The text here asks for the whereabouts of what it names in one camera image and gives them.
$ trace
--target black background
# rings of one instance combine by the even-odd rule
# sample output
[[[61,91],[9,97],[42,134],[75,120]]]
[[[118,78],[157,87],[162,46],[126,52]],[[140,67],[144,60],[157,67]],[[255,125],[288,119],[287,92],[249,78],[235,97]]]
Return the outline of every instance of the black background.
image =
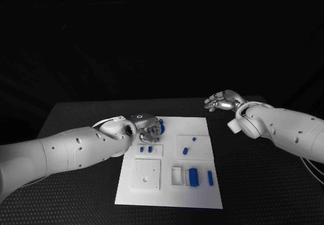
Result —
[[[232,89],[324,116],[320,6],[85,0],[0,10],[2,144],[36,138],[58,102]]]

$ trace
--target black table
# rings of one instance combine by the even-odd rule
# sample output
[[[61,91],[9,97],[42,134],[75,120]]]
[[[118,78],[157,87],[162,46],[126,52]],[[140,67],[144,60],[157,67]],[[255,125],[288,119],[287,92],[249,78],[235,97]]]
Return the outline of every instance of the black table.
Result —
[[[245,98],[265,102],[261,96]],[[115,205],[118,157],[18,189],[0,205],[0,224],[324,224],[324,192],[301,159],[270,139],[234,134],[228,122],[235,113],[211,113],[203,101],[175,98],[58,103],[38,138],[143,112],[206,117],[223,210]]]

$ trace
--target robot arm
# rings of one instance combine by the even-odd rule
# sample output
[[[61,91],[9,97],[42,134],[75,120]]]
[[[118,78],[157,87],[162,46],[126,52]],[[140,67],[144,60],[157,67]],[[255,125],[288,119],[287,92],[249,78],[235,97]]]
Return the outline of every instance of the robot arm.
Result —
[[[228,123],[235,134],[244,131],[254,139],[270,138],[291,154],[324,163],[324,121],[320,118],[261,102],[248,102],[232,90],[211,96],[205,108],[211,112],[216,108],[236,112]]]
[[[162,132],[162,120],[137,114],[128,120],[120,116],[28,142],[0,146],[0,203],[9,194],[33,180],[54,173],[84,169],[110,157],[126,154],[137,133],[146,143]]]

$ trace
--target textured tabletop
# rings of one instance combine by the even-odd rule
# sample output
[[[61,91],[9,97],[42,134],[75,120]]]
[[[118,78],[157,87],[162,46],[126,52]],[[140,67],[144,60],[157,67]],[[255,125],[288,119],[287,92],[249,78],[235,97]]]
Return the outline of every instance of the textured tabletop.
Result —
[[[0,205],[0,224],[324,224],[324,192],[301,159],[270,139],[234,134],[235,113],[209,112],[205,98],[58,103],[38,137],[137,113],[206,117],[225,209],[115,205],[121,156],[19,188]]]

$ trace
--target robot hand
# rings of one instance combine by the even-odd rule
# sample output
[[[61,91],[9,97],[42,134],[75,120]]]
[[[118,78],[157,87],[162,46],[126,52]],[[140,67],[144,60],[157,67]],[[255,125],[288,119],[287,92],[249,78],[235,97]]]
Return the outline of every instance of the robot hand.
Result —
[[[81,127],[28,142],[0,146],[0,203],[20,187],[54,173],[92,166],[126,154],[137,133],[144,143],[157,143],[164,132],[163,120],[150,114],[128,120],[114,117],[92,127]]]
[[[216,108],[236,115],[228,123],[234,133],[251,138],[270,138],[275,146],[291,154],[324,163],[324,121],[301,112],[274,108],[262,102],[249,102],[232,90],[213,94],[205,100],[211,112]]]

